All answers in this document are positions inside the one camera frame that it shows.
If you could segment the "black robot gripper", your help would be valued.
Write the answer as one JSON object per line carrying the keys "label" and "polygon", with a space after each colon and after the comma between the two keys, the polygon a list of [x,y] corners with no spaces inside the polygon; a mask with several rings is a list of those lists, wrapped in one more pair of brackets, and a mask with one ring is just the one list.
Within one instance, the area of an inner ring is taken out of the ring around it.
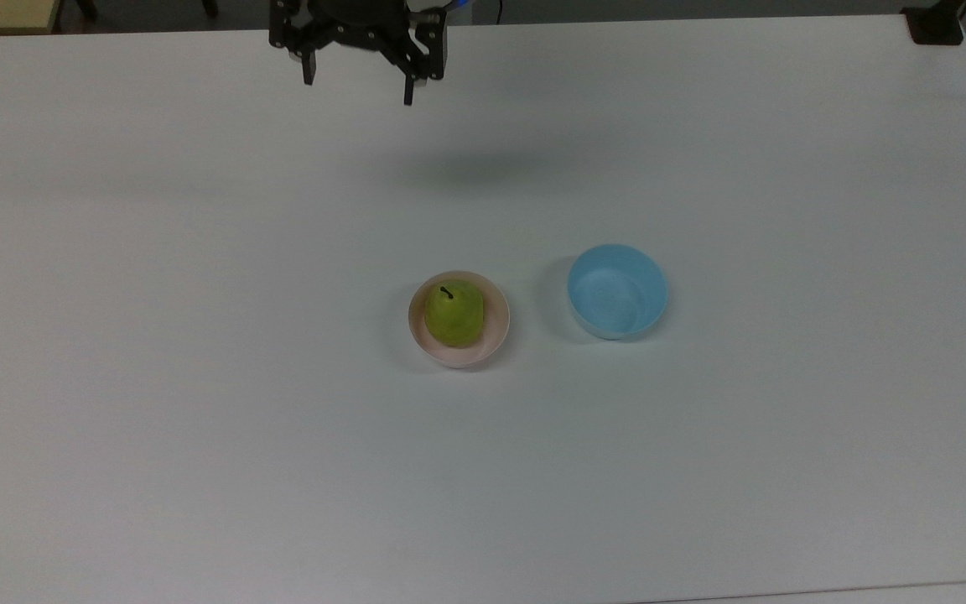
{"label": "black robot gripper", "polygon": [[268,42],[288,51],[314,84],[317,54],[331,44],[371,51],[403,76],[402,102],[419,81],[441,81],[448,61],[449,1],[269,1]]}

